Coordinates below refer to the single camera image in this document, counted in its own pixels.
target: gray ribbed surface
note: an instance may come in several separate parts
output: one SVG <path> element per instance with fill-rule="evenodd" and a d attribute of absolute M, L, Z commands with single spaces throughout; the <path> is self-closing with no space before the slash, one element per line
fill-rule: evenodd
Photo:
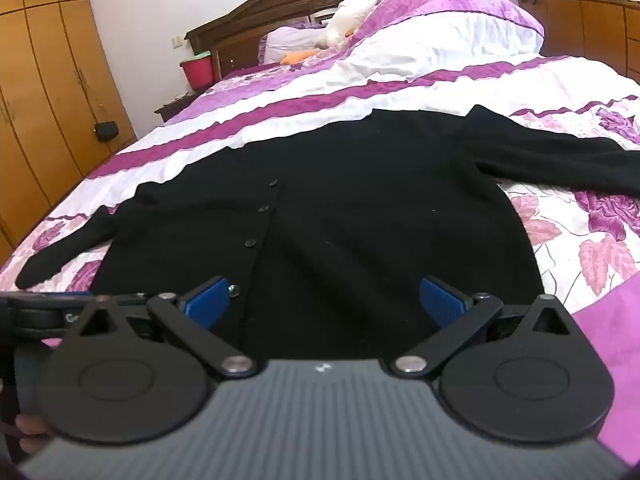
<path fill-rule="evenodd" d="M 624 471 L 593 441 L 517 450 L 483 440 L 428 386 L 389 377 L 376 361 L 319 365 L 272 362 L 225 383 L 167 437 L 103 450 L 58 439 L 22 470 L 33 480 L 609 480 Z"/>

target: red trash bin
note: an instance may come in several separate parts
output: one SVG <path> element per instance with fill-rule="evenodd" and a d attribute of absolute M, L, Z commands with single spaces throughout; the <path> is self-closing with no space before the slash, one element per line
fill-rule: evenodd
<path fill-rule="evenodd" d="M 180 66 L 184 70 L 184 75 L 187 76 L 189 85 L 194 91 L 213 86 L 213 65 L 211 63 L 211 52 L 209 50 L 181 61 Z"/>

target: bed sheet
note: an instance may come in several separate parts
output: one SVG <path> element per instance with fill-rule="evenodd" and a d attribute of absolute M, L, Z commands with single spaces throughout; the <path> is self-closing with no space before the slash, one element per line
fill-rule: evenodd
<path fill-rule="evenodd" d="M 142 182 L 165 182 L 227 146 L 359 120 L 374 108 L 464 115 L 481 104 L 532 128 L 609 137 L 625 149 L 640 149 L 640 87 L 634 81 L 581 58 L 486 50 L 470 56 L 455 44 L 450 48 L 462 13 L 465 26 L 469 20 L 475 27 L 492 22 L 517 29 L 515 34 L 527 27 L 491 12 L 418 12 L 381 20 L 347 45 L 302 64 L 225 80 L 86 178 L 0 269 L 0 290 L 14 288 L 34 252 L 78 229 L 99 206 L 116 208 Z M 434 46 L 424 34 L 451 30 L 452 23 L 449 48 Z M 586 84 L 586 74 L 598 83 Z M 500 186 L 529 234 L 545 290 L 576 316 L 614 375 L 616 400 L 603 442 L 625 460 L 638 460 L 640 401 L 633 387 L 640 385 L 634 336 L 640 318 L 629 311 L 640 294 L 638 201 L 514 182 Z M 107 249 L 82 254 L 33 290 L 87 290 Z"/>

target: person's hand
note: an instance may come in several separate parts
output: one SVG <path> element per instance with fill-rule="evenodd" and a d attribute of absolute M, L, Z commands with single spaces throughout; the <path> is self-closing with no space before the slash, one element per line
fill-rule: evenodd
<path fill-rule="evenodd" d="M 39 416 L 18 415 L 15 417 L 15 425 L 21 432 L 28 435 L 20 439 L 20 447 L 25 453 L 37 453 L 51 440 Z"/>

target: bed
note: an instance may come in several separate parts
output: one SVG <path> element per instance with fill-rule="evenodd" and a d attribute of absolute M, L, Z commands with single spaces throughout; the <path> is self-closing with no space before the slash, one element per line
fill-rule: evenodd
<path fill-rule="evenodd" d="M 217 75 L 255 65 L 260 38 L 292 18 L 308 18 L 341 0 L 249 0 L 192 30 L 196 53 L 212 51 Z M 94 171 L 26 237 L 0 270 L 11 290 L 25 260 L 84 225 L 99 206 L 116 208 L 137 184 L 165 182 L 225 146 L 287 136 L 373 108 L 465 115 L 475 104 L 532 128 L 578 137 L 610 137 L 640 150 L 640 87 L 610 67 L 571 57 L 541 57 L 542 26 L 506 1 L 412 1 L 398 17 L 376 7 L 337 49 L 217 83 L 191 106 Z M 509 48 L 458 43 L 460 23 L 497 20 L 514 31 Z M 439 34 L 420 33 L 438 30 Z M 443 27 L 448 33 L 442 34 Z M 584 75 L 589 74 L 588 84 Z M 609 367 L 616 399 L 600 438 L 629 463 L 640 459 L 640 208 L 625 196 L 501 182 L 534 248 L 545 290 L 572 313 Z M 33 290 L 87 290 L 108 247 L 82 254 Z"/>

